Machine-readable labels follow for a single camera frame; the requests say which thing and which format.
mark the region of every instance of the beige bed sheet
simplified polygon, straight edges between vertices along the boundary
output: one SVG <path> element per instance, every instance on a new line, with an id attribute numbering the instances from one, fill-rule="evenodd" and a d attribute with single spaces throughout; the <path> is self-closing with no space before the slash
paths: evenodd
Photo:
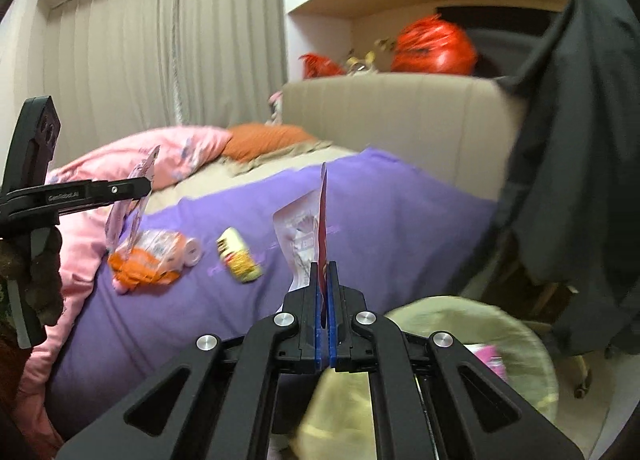
<path id="1" fill-rule="evenodd" d="M 217 160 L 177 185 L 151 194 L 145 212 L 156 213 L 177 204 L 182 198 L 201 198 L 225 189 L 258 182 L 285 169 L 302 169 L 352 154 L 355 154 L 355 151 L 334 145 L 312 153 L 282 156 L 241 175 L 236 175 L 235 168 L 229 163 Z"/>

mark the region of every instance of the curtain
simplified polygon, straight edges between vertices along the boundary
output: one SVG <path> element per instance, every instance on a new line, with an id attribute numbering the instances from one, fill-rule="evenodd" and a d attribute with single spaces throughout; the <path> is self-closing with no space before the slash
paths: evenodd
<path id="1" fill-rule="evenodd" d="M 69 0 L 49 15 L 55 165 L 145 129 L 264 122 L 284 83 L 282 0 Z"/>

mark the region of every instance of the pink comforter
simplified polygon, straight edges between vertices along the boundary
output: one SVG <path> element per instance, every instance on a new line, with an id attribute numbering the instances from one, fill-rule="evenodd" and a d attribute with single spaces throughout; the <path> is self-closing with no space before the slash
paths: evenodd
<path id="1" fill-rule="evenodd" d="M 119 180 L 129 175 L 149 149 L 160 145 L 154 190 L 177 183 L 217 158 L 231 134 L 215 127 L 154 129 L 104 146 L 50 173 L 51 181 L 79 179 Z M 63 440 L 53 429 L 44 408 L 45 384 L 84 301 L 94 289 L 94 276 L 104 254 L 104 226 L 110 207 L 101 207 L 60 219 L 63 237 L 60 276 L 64 310 L 58 323 L 46 327 L 47 340 L 33 349 L 18 388 L 14 419 L 34 451 L 43 460 L 53 458 Z"/>

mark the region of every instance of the purple blanket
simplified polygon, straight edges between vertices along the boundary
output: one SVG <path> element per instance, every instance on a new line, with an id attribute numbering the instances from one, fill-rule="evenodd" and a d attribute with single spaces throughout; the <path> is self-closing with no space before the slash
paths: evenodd
<path id="1" fill-rule="evenodd" d="M 176 283 L 125 296 L 114 292 L 103 262 L 49 381 L 46 408 L 58 432 L 68 438 L 81 430 L 200 335 L 235 337 L 274 313 L 292 274 L 273 213 L 319 179 L 319 167 L 284 171 L 145 217 L 143 229 L 199 238 L 204 256 Z M 340 282 L 380 313 L 442 292 L 494 210 L 493 202 L 373 149 L 328 163 L 327 180 L 328 258 L 338 263 Z M 262 266 L 254 283 L 238 283 L 220 263 L 216 239 L 228 227 Z"/>

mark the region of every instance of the red plastic bag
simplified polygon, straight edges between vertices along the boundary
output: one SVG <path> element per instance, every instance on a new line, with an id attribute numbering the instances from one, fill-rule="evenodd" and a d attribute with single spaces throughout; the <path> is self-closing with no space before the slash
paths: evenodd
<path id="1" fill-rule="evenodd" d="M 304 54 L 300 57 L 305 61 L 304 78 L 335 77 L 344 75 L 344 70 L 328 57 L 318 54 Z"/>
<path id="2" fill-rule="evenodd" d="M 478 53 L 462 28 L 425 17 L 404 28 L 398 36 L 392 72 L 470 75 Z"/>

